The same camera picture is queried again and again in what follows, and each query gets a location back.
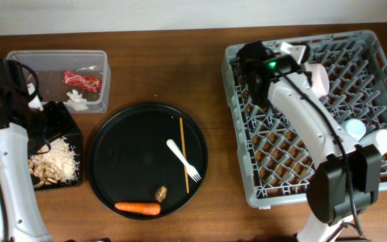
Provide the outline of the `white tissue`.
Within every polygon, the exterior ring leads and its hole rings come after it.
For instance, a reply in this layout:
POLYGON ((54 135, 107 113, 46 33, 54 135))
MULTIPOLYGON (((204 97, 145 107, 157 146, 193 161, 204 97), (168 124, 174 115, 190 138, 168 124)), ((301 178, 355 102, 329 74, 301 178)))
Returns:
POLYGON ((79 94, 78 91, 76 91, 75 89, 67 92, 67 96, 69 97, 67 103, 76 111, 84 111, 88 109, 87 105, 85 104, 87 100, 84 99, 83 96, 79 94))

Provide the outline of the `rice and peanut shells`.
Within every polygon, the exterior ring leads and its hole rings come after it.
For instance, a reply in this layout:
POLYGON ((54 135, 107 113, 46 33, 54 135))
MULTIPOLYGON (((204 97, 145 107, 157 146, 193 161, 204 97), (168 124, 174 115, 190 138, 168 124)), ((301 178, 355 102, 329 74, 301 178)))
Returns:
POLYGON ((50 149, 43 146, 37 155, 28 159, 33 188, 39 190, 74 185, 79 181, 79 158, 75 146, 70 145, 65 136, 52 141, 50 149))

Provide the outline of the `red snack wrapper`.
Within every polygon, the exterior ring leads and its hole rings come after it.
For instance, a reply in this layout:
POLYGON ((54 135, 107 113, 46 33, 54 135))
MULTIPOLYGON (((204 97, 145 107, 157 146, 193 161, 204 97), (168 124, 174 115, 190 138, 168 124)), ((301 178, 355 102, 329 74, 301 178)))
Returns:
POLYGON ((62 82, 90 92, 98 92, 101 89, 102 80, 95 77, 87 77, 65 71, 62 82))

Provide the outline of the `pink bowl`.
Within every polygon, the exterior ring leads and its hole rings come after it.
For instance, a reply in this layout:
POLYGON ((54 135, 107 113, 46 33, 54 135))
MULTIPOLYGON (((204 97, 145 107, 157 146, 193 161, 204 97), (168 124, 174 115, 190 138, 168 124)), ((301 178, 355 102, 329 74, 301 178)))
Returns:
POLYGON ((304 63, 304 69, 312 73, 312 91, 317 98, 322 98, 329 94, 330 82, 326 69, 322 64, 304 63))

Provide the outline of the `small blue cup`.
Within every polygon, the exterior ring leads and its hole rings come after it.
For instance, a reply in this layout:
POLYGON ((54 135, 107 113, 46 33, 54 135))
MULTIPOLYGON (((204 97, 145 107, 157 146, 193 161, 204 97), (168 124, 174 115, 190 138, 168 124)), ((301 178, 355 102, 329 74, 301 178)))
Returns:
POLYGON ((361 120, 358 120, 356 118, 352 118, 342 122, 341 127, 347 134, 349 134, 356 141, 361 140, 363 136, 366 134, 365 124, 361 120))

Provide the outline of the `cream cup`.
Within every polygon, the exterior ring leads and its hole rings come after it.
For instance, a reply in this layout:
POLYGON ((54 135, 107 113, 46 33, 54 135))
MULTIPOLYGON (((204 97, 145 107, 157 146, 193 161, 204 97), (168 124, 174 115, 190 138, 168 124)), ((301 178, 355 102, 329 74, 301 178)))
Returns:
POLYGON ((381 155, 387 153, 387 129, 379 129, 365 135, 359 140, 363 147, 374 145, 381 155))

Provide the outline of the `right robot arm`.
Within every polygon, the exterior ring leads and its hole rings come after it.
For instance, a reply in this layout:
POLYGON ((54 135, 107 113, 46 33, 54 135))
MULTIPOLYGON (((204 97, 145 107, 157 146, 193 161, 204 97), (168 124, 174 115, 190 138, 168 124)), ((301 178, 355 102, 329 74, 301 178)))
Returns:
POLYGON ((306 189, 311 215, 298 241, 334 241, 347 227, 364 236, 358 215, 378 199, 382 156, 363 146, 331 116, 315 94, 315 82, 328 79, 322 65, 307 61, 307 45, 282 42, 274 52, 262 42, 236 54, 241 76, 255 105, 277 108, 310 153, 315 172, 306 189))

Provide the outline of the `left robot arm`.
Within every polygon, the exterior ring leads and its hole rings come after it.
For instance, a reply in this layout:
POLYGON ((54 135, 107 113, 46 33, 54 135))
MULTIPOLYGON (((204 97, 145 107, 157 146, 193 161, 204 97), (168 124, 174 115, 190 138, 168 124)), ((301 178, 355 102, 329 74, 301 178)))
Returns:
POLYGON ((46 117, 39 83, 27 84, 24 71, 35 73, 0 59, 0 241, 50 241, 28 167, 29 138, 44 134, 46 117))

